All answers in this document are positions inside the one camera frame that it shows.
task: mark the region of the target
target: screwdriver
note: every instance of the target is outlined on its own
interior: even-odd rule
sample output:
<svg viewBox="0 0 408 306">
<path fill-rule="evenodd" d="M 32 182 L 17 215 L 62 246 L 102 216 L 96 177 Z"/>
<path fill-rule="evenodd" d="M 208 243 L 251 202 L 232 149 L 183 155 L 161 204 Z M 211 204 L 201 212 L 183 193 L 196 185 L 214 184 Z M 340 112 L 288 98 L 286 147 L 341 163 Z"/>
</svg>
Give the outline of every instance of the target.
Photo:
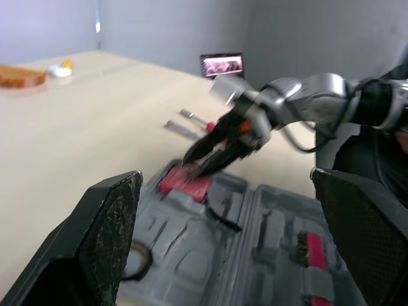
<svg viewBox="0 0 408 306">
<path fill-rule="evenodd" d="M 181 116 L 183 116 L 183 117 L 185 117 L 187 119 L 194 119 L 195 121 L 198 121 L 199 123 L 204 124 L 205 125 L 205 130 L 208 133 L 212 132 L 214 130 L 214 128 L 215 128 L 215 122 L 207 122 L 204 119 L 199 118 L 194 113 L 192 113 L 192 112 L 190 112 L 188 110 L 182 109 L 180 111 L 180 114 L 181 114 Z"/>
</svg>

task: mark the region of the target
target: gray wall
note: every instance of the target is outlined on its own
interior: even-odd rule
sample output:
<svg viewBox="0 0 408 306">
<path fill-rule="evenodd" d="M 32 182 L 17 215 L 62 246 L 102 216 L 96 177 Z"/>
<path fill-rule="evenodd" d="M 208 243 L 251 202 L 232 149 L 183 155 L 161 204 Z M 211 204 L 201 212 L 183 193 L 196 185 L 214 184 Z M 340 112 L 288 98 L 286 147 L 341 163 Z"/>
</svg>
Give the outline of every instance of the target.
<svg viewBox="0 0 408 306">
<path fill-rule="evenodd" d="M 101 48 L 200 75 L 200 54 L 241 52 L 252 0 L 101 0 Z"/>
<path fill-rule="evenodd" d="M 0 63 L 97 48 L 94 0 L 4 0 L 0 29 Z"/>
<path fill-rule="evenodd" d="M 408 41 L 406 0 L 254 1 L 244 52 L 246 77 L 255 86 L 319 72 L 378 77 L 398 62 Z M 331 168 L 359 129 L 343 125 L 339 139 L 316 154 L 317 166 Z"/>
</svg>

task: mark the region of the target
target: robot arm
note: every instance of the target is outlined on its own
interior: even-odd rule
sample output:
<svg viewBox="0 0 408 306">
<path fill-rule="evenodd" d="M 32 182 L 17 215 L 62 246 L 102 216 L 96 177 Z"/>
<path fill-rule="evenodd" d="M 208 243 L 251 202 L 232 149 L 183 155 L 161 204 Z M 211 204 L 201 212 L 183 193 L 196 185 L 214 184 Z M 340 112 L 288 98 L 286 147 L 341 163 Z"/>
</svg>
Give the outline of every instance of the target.
<svg viewBox="0 0 408 306">
<path fill-rule="evenodd" d="M 254 108 L 266 114 L 272 112 L 276 117 L 268 116 L 272 128 L 283 128 L 300 120 L 333 123 L 345 111 L 341 123 L 408 131 L 408 84 L 403 81 L 346 82 L 341 76 L 322 73 L 303 80 L 280 78 L 258 92 L 238 77 L 221 75 L 216 78 L 212 92 L 235 105 L 245 96 Z"/>
<path fill-rule="evenodd" d="M 184 163 L 208 156 L 193 176 L 213 174 L 251 155 L 270 140 L 274 129 L 282 129 L 288 140 L 306 153 L 334 139 L 335 131 L 345 122 L 382 131 L 408 131 L 408 84 L 396 80 L 353 83 L 322 73 L 303 80 L 280 78 L 256 91 L 241 78 L 221 75 L 215 79 L 212 92 L 233 108 L 219 119 L 212 133 L 187 151 Z M 302 149 L 284 129 L 298 121 L 332 124 L 332 128 L 322 144 Z M 214 153 L 213 148 L 224 140 L 225 148 Z"/>
</svg>

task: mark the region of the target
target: orange part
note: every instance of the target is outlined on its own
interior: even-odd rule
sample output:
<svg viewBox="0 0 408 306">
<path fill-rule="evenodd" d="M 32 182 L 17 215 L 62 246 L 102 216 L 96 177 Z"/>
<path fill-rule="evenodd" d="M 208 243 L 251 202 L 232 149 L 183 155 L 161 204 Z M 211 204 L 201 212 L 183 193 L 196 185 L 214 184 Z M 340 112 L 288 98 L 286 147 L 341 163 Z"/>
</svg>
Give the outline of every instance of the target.
<svg viewBox="0 0 408 306">
<path fill-rule="evenodd" d="M 244 122 L 243 124 L 241 124 L 240 126 L 241 134 L 248 132 L 248 130 L 249 130 L 249 122 Z"/>
<path fill-rule="evenodd" d="M 24 88 L 38 86 L 45 82 L 45 76 L 45 71 L 0 65 L 0 86 L 3 87 Z"/>
<path fill-rule="evenodd" d="M 61 66 L 64 68 L 72 69 L 72 62 L 69 59 L 67 59 L 62 62 Z"/>
</svg>

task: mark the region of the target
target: screen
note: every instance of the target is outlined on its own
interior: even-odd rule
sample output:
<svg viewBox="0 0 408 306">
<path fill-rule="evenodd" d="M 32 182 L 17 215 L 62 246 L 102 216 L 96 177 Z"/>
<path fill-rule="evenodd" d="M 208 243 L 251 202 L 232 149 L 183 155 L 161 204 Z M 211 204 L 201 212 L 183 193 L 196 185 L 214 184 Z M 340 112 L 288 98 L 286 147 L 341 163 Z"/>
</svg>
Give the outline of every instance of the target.
<svg viewBox="0 0 408 306">
<path fill-rule="evenodd" d="M 203 77 L 215 78 L 217 75 L 234 74 L 244 77 L 241 54 L 214 54 L 201 56 Z"/>
</svg>

